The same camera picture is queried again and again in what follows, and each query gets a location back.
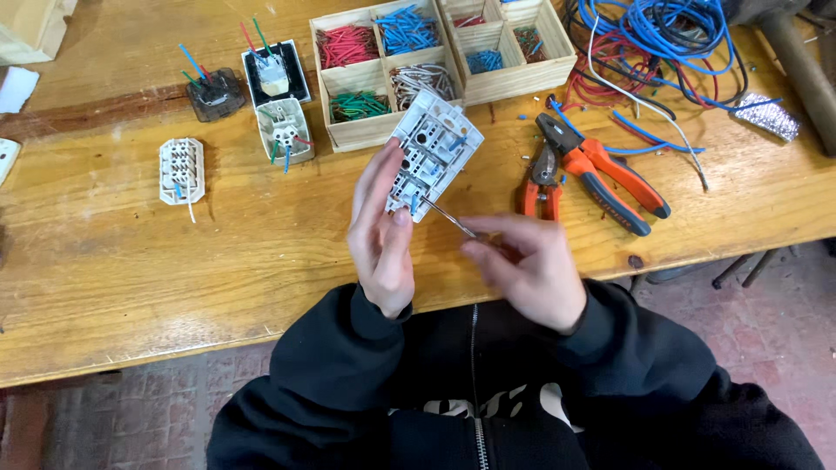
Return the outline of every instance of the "white wire pieces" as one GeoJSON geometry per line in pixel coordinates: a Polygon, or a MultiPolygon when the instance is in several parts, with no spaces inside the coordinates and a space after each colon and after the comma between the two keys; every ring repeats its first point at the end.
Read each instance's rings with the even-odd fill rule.
{"type": "Polygon", "coordinates": [[[453,83],[447,69],[436,64],[417,64],[392,69],[389,72],[398,111],[409,109],[412,101],[426,89],[444,101],[455,99],[453,83]]]}
{"type": "MultiPolygon", "coordinates": [[[[592,55],[592,43],[595,39],[595,30],[598,29],[598,22],[599,22],[600,19],[601,19],[601,17],[599,15],[595,15],[595,25],[592,27],[592,33],[589,36],[589,51],[588,51],[589,52],[589,57],[593,57],[593,55],[592,55]]],[[[638,98],[633,96],[630,92],[619,88],[617,85],[613,84],[612,82],[609,82],[607,79],[605,79],[604,77],[599,75],[598,72],[595,71],[595,67],[592,66],[592,61],[591,60],[589,61],[589,72],[592,75],[594,75],[595,78],[601,80],[603,83],[606,83],[610,88],[618,90],[620,93],[624,94],[625,96],[627,96],[631,100],[635,101],[637,103],[637,105],[642,105],[645,108],[648,108],[649,110],[654,111],[656,114],[661,115],[668,122],[670,122],[676,128],[676,130],[679,132],[680,137],[682,137],[682,140],[685,142],[685,146],[688,147],[688,151],[691,153],[691,158],[694,160],[694,164],[696,165],[696,171],[700,175],[700,182],[702,183],[702,188],[705,191],[708,191],[708,181],[706,180],[706,174],[703,173],[703,171],[702,171],[702,165],[700,164],[700,159],[696,157],[696,153],[694,153],[694,148],[691,147],[691,143],[688,141],[688,138],[685,137],[685,132],[682,131],[682,128],[680,128],[679,125],[676,124],[674,122],[674,120],[672,120],[670,118],[670,116],[668,116],[666,113],[657,109],[653,105],[648,105],[644,101],[639,100],[638,98]]]]}

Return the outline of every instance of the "hoodie sleeve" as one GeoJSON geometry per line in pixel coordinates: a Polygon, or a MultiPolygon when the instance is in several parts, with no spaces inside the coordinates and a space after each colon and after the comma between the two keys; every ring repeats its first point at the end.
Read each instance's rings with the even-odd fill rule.
{"type": "Polygon", "coordinates": [[[206,450],[210,469],[339,468],[386,462],[387,383],[404,347],[359,284],[328,292],[276,344],[270,375],[247,383],[221,409],[206,450]]]}
{"type": "Polygon", "coordinates": [[[576,379],[564,391],[573,424],[615,433],[662,467],[823,468],[798,425],[760,386],[732,383],[697,335],[620,286],[584,283],[575,331],[543,332],[576,379]]]}

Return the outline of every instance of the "black hoodie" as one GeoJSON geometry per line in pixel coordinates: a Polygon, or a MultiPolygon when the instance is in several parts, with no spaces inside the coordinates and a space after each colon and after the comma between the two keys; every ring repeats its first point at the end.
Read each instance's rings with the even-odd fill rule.
{"type": "Polygon", "coordinates": [[[569,336],[502,301],[389,320],[331,290],[218,414],[208,467],[823,468],[696,335],[584,284],[569,336]]]}

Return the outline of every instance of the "hand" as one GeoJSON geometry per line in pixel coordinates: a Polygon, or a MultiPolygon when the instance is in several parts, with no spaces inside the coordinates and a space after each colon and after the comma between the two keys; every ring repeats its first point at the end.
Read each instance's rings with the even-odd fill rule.
{"type": "Polygon", "coordinates": [[[394,216],[385,213],[386,197],[404,159],[399,145],[395,137],[389,139],[360,175],[354,186],[348,236],[366,298],[388,319],[397,318],[415,294],[410,256],[412,216],[404,207],[394,216]]]}
{"type": "Polygon", "coordinates": [[[461,250],[482,271],[489,286],[523,316],[568,334],[586,307],[586,289],[572,259],[563,225],[520,215],[462,217],[474,232],[502,234],[502,243],[522,256],[512,263],[496,246],[469,240],[461,250]]]}

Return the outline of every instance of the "green wire pieces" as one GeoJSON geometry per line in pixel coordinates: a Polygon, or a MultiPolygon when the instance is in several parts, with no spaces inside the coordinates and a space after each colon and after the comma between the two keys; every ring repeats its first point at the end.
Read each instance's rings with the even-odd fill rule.
{"type": "Polygon", "coordinates": [[[389,98],[375,95],[374,91],[341,93],[331,99],[330,108],[333,122],[358,120],[392,112],[389,107],[389,98]]]}

